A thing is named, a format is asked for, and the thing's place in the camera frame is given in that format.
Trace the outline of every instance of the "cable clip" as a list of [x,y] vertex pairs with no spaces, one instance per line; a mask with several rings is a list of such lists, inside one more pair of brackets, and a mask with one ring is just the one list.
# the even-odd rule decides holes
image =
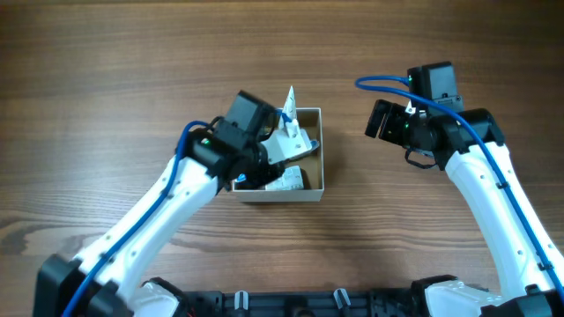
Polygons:
[[503,183],[496,183],[495,185],[497,185],[498,189],[504,189],[504,188],[508,188],[509,187],[509,182],[508,181],[504,181]]
[[110,264],[114,263],[115,258],[113,256],[108,256],[105,252],[100,253],[100,258]]
[[548,269],[554,269],[553,263],[552,262],[548,262],[546,265],[543,265],[543,263],[538,263],[538,268],[542,271],[542,270],[548,270]]

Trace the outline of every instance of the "wood grain surface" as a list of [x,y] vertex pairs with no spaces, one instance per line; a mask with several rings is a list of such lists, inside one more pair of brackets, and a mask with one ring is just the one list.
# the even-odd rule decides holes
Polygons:
[[[439,171],[363,136],[354,79],[450,60],[485,107],[546,230],[564,245],[562,2],[212,2],[0,6],[0,315],[31,312],[35,275],[100,237],[156,181],[183,126],[245,89],[320,107],[320,203],[221,193],[146,276],[185,290],[406,286],[453,274],[493,290],[486,243]],[[4,3],[22,4],[19,1]]]

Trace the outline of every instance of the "cardboard box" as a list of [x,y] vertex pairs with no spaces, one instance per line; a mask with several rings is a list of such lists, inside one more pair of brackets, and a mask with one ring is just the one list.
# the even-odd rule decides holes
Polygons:
[[286,203],[319,202],[325,190],[323,179],[323,130],[321,108],[297,108],[300,128],[308,132],[312,140],[319,141],[319,148],[312,154],[286,165],[299,166],[304,180],[302,190],[241,190],[233,182],[232,193],[240,202],[245,203]]

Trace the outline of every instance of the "blue cable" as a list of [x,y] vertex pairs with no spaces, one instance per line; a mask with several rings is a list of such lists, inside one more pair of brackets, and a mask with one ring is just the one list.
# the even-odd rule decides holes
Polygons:
[[[448,109],[447,107],[439,105],[438,103],[436,103],[432,100],[425,99],[423,97],[412,94],[410,92],[405,92],[403,90],[391,88],[391,87],[364,85],[364,84],[362,84],[363,81],[366,81],[364,78],[367,78],[367,77],[357,79],[354,82],[354,85],[357,88],[360,88],[362,90],[367,90],[367,91],[370,91],[370,92],[388,92],[388,93],[394,93],[396,95],[406,97],[406,98],[408,98],[412,101],[417,101],[419,103],[425,104],[428,107],[437,109],[437,110],[449,115],[450,117],[457,120],[458,122],[460,122],[460,124],[464,127],[464,129],[466,131],[468,131],[468,134],[470,134],[472,139],[478,144],[478,146],[482,150],[482,152],[484,152],[484,156],[486,156],[487,162],[490,164],[490,166],[493,169],[493,172],[495,173],[497,178],[500,180],[500,184],[507,183],[505,177],[503,176],[503,173],[501,172],[500,167],[495,162],[495,159],[492,156],[492,153],[487,149],[486,145],[484,144],[482,139],[479,137],[478,133],[476,133],[476,131],[472,128],[470,123],[468,123],[459,114],[457,114],[456,112]],[[559,278],[556,276],[556,272],[554,272],[554,268],[553,268],[552,264],[550,263],[550,261],[548,260],[548,257],[546,256],[546,253],[545,253],[545,250],[540,245],[540,242],[538,241],[537,236],[535,235],[535,232],[531,228],[531,224],[529,224],[527,217],[524,215],[523,210],[521,210],[521,206],[519,206],[519,203],[517,202],[517,199],[515,198],[515,195],[513,194],[511,187],[506,186],[506,187],[503,188],[503,190],[505,191],[505,194],[507,195],[509,202],[513,206],[513,209],[515,210],[517,217],[519,217],[519,220],[521,220],[521,224],[523,225],[523,229],[527,233],[527,236],[529,236],[529,239],[531,240],[532,245],[535,247],[535,250],[537,251],[538,257],[540,258],[542,265],[546,268],[546,273],[548,274],[550,279],[553,281],[554,288],[558,292],[558,295],[560,296],[560,300],[562,301],[562,304],[564,305],[564,288],[562,288],[562,283],[560,282]]]
[[360,77],[356,81],[358,83],[358,82],[363,82],[363,81],[374,81],[374,80],[397,81],[397,82],[400,82],[400,83],[402,83],[406,86],[409,86],[409,79],[408,78],[400,77],[400,76],[390,76],[390,75]]
[[88,275],[86,275],[84,281],[82,281],[80,286],[77,288],[77,291],[75,291],[74,295],[72,295],[69,304],[64,309],[63,317],[72,316],[72,311],[75,309],[80,298],[88,288],[88,284],[90,284],[93,281],[93,279],[96,277],[96,274],[98,274],[98,272],[104,267],[104,265],[106,265],[108,260],[111,259],[111,257],[114,256],[114,254],[117,251],[119,251],[121,247],[123,247],[123,244],[125,244],[125,242],[127,242],[127,240],[129,240],[131,236],[135,234],[135,232],[147,221],[147,219],[153,214],[153,212],[155,212],[155,210],[159,208],[159,206],[162,204],[165,198],[167,198],[168,192],[172,188],[174,184],[174,179],[176,178],[176,172],[178,171],[180,156],[184,152],[184,145],[186,144],[186,141],[188,139],[189,131],[190,129],[192,129],[192,127],[196,125],[202,125],[207,127],[208,123],[201,121],[193,121],[190,122],[184,128],[184,131],[182,132],[182,135],[180,137],[180,141],[178,142],[176,155],[174,156],[172,172],[170,173],[170,177],[168,178],[167,185],[160,192],[159,198],[157,198],[157,200],[152,204],[151,208],[149,208],[149,210],[105,253],[105,255],[100,258],[100,260],[96,263],[96,265],[94,265],[94,267],[90,270]]
[[276,112],[282,116],[282,119],[284,119],[284,122],[292,122],[292,119],[290,119],[288,114],[285,114],[282,110],[276,109]]

